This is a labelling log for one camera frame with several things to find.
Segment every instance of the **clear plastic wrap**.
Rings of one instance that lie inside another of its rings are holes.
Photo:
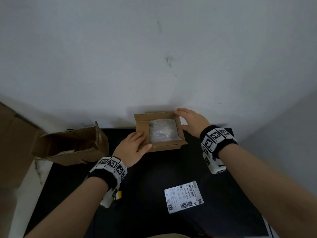
[[[178,136],[175,119],[157,119],[149,122],[150,143],[182,140]]]

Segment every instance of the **black tabletop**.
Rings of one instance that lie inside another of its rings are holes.
[[[134,129],[103,129],[110,154]],[[231,174],[210,173],[200,140],[184,132],[188,145],[180,149],[147,153],[121,183],[122,199],[109,209],[99,207],[87,237],[149,237],[179,233],[197,237],[268,236],[259,211],[244,195]],[[53,164],[25,234],[71,194],[94,163]],[[204,204],[168,213],[164,190],[196,181]]]

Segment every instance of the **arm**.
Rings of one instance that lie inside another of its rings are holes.
[[[187,121],[183,129],[198,138],[210,125],[192,110],[177,109],[175,113]],[[225,146],[218,156],[280,237],[317,235],[317,198],[310,192],[236,144]]]
[[[138,151],[145,139],[142,132],[127,136],[113,152],[126,167],[136,164],[149,151],[148,144]],[[108,184],[101,178],[90,177],[42,220],[26,238],[83,237],[105,194]]]

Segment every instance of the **person's left hand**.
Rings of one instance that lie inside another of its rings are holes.
[[[129,134],[113,152],[113,156],[121,159],[126,167],[131,167],[136,164],[152,147],[152,144],[147,144],[138,151],[139,145],[145,139],[145,135],[142,136],[142,134],[143,132]]]

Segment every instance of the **hand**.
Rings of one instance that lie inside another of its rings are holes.
[[[145,139],[145,135],[142,136],[142,134],[143,132],[129,134],[113,152],[113,156],[121,159],[126,167],[131,167],[136,164],[152,147],[152,144],[148,144],[138,151],[139,145]]]
[[[197,138],[205,128],[211,125],[204,116],[186,108],[178,108],[174,113],[186,120],[188,125],[182,124],[182,129]]]

